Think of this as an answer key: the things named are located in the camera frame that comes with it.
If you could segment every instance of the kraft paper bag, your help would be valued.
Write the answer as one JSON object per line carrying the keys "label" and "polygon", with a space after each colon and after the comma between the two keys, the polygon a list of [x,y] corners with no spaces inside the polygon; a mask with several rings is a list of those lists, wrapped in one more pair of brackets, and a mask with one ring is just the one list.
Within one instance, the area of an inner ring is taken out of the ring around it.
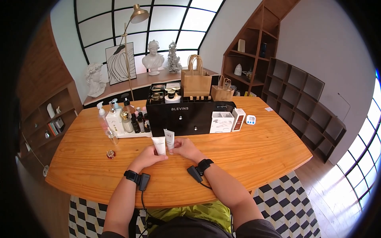
{"label": "kraft paper bag", "polygon": [[223,79],[222,86],[212,85],[212,98],[213,101],[227,101],[230,102],[233,98],[234,90],[231,88],[232,81],[224,76],[220,76]]}
{"label": "kraft paper bag", "polygon": [[193,54],[188,58],[188,69],[181,71],[181,87],[184,97],[209,96],[212,76],[204,70],[202,59],[199,55]]}

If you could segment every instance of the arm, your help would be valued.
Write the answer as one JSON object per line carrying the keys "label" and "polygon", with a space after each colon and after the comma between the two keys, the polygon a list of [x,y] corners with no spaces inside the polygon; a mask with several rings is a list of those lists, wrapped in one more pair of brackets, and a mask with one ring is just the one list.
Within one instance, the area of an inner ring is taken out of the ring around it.
{"label": "arm", "polygon": [[[127,170],[140,173],[142,169],[154,163],[168,159],[166,155],[155,155],[153,145],[146,147],[129,165]],[[103,232],[115,232],[128,237],[128,225],[135,208],[136,183],[122,177],[115,188],[107,207]]]}
{"label": "arm", "polygon": [[[176,138],[174,146],[172,153],[180,154],[196,164],[207,158],[188,138]],[[246,188],[218,165],[211,164],[204,175],[217,198],[232,211],[235,230],[248,221],[264,219]]]}

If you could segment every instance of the black t-shirt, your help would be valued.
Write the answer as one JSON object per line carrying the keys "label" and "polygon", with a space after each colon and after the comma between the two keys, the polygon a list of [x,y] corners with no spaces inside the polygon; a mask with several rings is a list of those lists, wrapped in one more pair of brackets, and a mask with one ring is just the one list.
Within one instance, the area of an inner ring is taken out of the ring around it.
{"label": "black t-shirt", "polygon": [[[263,219],[251,220],[242,224],[235,232],[237,238],[282,238],[274,226]],[[149,238],[232,238],[232,234],[217,224],[197,218],[176,217],[157,227]],[[101,238],[123,238],[115,232],[103,232]]]}

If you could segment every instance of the wooden floor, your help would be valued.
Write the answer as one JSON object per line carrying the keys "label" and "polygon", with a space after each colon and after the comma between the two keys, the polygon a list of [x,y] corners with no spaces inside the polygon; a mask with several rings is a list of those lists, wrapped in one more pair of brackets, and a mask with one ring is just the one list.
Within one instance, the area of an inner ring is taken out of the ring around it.
{"label": "wooden floor", "polygon": [[[18,170],[28,200],[50,237],[67,238],[70,195],[48,185],[38,161],[28,165],[19,162]],[[312,158],[295,170],[319,222],[322,238],[346,237],[358,219],[361,209],[347,179],[337,166]]]}
{"label": "wooden floor", "polygon": [[70,195],[45,182],[43,167],[37,160],[27,164],[28,170],[21,162],[17,167],[26,197],[48,236],[68,238]]}
{"label": "wooden floor", "polygon": [[313,157],[295,170],[316,213],[322,238],[346,237],[361,214],[348,180],[337,166]]}

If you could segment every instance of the gold lamp shade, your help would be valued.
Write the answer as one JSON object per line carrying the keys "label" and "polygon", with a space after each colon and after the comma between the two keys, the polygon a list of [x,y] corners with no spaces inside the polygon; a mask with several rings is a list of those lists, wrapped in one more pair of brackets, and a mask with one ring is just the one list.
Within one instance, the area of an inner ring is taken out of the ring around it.
{"label": "gold lamp shade", "polygon": [[134,5],[134,12],[130,17],[131,23],[139,23],[144,21],[149,17],[149,12],[147,10],[141,9],[139,4]]}

